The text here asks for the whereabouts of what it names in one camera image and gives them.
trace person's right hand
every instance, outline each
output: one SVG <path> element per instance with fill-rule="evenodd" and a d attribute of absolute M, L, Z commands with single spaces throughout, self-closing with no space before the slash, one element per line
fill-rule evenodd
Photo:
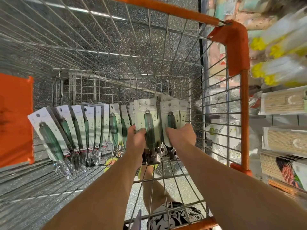
<path fill-rule="evenodd" d="M 196 134 L 189 123 L 180 129 L 168 127 L 165 131 L 174 148 L 181 147 L 183 143 L 192 144 L 193 146 L 196 143 Z"/>

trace person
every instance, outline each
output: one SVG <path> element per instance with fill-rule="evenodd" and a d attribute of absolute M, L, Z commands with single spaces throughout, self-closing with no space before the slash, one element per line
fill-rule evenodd
<path fill-rule="evenodd" d="M 145 133 L 144 129 L 135 133 L 135 126 L 131 126 L 128 129 L 126 153 L 64 206 L 43 229 L 122 230 L 132 183 L 136 170 L 142 164 Z M 195 147 L 196 135 L 190 124 L 178 130 L 167 128 L 166 133 L 223 230 L 307 229 L 307 212 L 295 201 L 257 179 L 223 165 Z M 152 166 L 148 166 L 147 170 L 142 166 L 140 177 L 144 180 L 153 179 L 153 170 Z M 168 203 L 165 203 L 164 188 L 158 181 L 142 184 L 148 212 L 152 184 L 151 213 L 166 205 L 181 205 L 168 193 Z M 202 217 L 197 209 L 187 209 L 187 212 L 193 213 L 195 218 Z M 183 208 L 180 213 L 187 220 Z M 170 215 L 171 228 L 180 224 L 173 220 L 174 213 Z M 156 216 L 151 220 L 154 224 L 150 225 L 150 229 L 168 229 L 167 219 L 165 216 Z"/>

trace shopping cart basket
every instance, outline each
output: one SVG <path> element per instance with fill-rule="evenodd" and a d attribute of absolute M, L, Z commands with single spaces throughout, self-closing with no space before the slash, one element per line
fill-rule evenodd
<path fill-rule="evenodd" d="M 166 93 L 189 102 L 187 122 L 197 134 L 197 146 L 204 153 L 226 160 L 226 164 L 246 174 L 248 170 L 248 38 L 243 25 L 220 21 L 194 10 L 156 0 L 0 0 L 1 72 L 19 77 L 34 77 L 34 109 L 44 105 L 96 103 L 129 104 L 137 98 L 153 98 Z M 197 9 L 198 1 L 190 8 Z M 225 56 L 210 61 L 210 48 L 223 44 Z M 238 79 L 232 86 L 231 80 Z M 210 93 L 224 87 L 218 93 Z M 240 96 L 230 99 L 239 89 Z M 212 102 L 224 94 L 226 101 Z M 231 103 L 240 103 L 232 111 Z M 226 105 L 226 111 L 211 112 L 211 107 Z M 240 115 L 241 150 L 230 147 L 232 115 Z M 206 138 L 206 126 L 214 118 L 226 127 L 226 155 L 213 151 Z M 241 163 L 233 162 L 229 150 L 241 153 Z M 83 191 L 105 169 L 89 168 L 67 180 L 43 158 L 42 142 L 34 134 L 34 164 L 3 168 L 0 186 L 0 228 L 39 229 L 60 208 Z M 106 148 L 103 159 L 109 156 Z M 209 229 L 217 223 L 205 200 L 191 181 L 180 159 L 163 160 L 155 180 L 164 187 L 171 179 L 184 209 L 200 205 L 207 218 L 179 229 Z M 125 224 L 140 208 L 141 181 L 134 181 L 136 193 L 130 196 Z M 187 202 L 181 186 L 195 194 Z M 141 217 L 146 224 L 153 216 Z"/>

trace black and white shorts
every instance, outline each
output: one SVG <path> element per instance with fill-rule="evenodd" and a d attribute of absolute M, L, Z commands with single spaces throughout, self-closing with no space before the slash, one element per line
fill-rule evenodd
<path fill-rule="evenodd" d="M 176 207 L 183 207 L 181 202 L 168 202 L 168 209 L 176 208 Z M 171 228 L 173 227 L 178 227 L 183 224 L 187 224 L 188 218 L 190 219 L 190 222 L 201 220 L 204 218 L 202 215 L 201 211 L 195 207 L 187 207 L 186 208 L 187 213 L 185 210 L 179 209 L 173 212 L 169 212 L 169 221 Z M 155 212 L 160 212 L 160 211 L 166 211 L 166 204 L 161 205 L 158 207 Z M 168 216 L 167 214 L 160 215 L 160 216 L 155 216 L 151 218 L 150 221 L 150 230 L 165 230 L 169 229 L 169 224 L 168 224 Z"/>

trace wire mesh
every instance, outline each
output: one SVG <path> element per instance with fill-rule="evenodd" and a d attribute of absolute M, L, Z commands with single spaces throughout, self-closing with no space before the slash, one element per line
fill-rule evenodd
<path fill-rule="evenodd" d="M 174 2 L 198 10 L 198 0 Z M 189 102 L 186 120 L 194 127 L 198 147 L 227 165 L 240 163 L 229 156 L 230 150 L 240 152 L 230 144 L 231 139 L 240 139 L 230 135 L 231 126 L 240 127 L 232 122 L 233 115 L 240 114 L 240 108 L 232 109 L 232 103 L 240 103 L 240 97 L 232 95 L 240 88 L 240 75 L 228 76 L 227 65 L 222 63 L 227 62 L 226 55 L 208 59 L 211 48 L 220 49 L 206 38 L 210 27 L 113 0 L 0 3 L 1 72 L 35 77 L 34 110 L 83 101 L 129 104 L 165 93 Z M 216 133 L 227 138 L 224 145 L 206 138 L 210 123 L 226 126 L 224 133 Z M 104 162 L 113 156 L 109 145 L 99 167 L 66 180 L 54 171 L 37 135 L 33 144 L 35 164 L 4 168 L 0 173 L 1 229 L 41 228 L 100 176 Z M 212 144 L 224 147 L 226 155 Z M 163 185 L 165 202 L 166 191 L 171 190 L 183 206 L 148 213 L 140 198 L 142 184 L 148 181 Z M 131 224 L 138 209 L 142 209 L 146 228 L 152 217 L 191 206 L 209 216 L 205 200 L 180 159 L 163 160 L 152 180 L 134 181 L 125 224 Z"/>

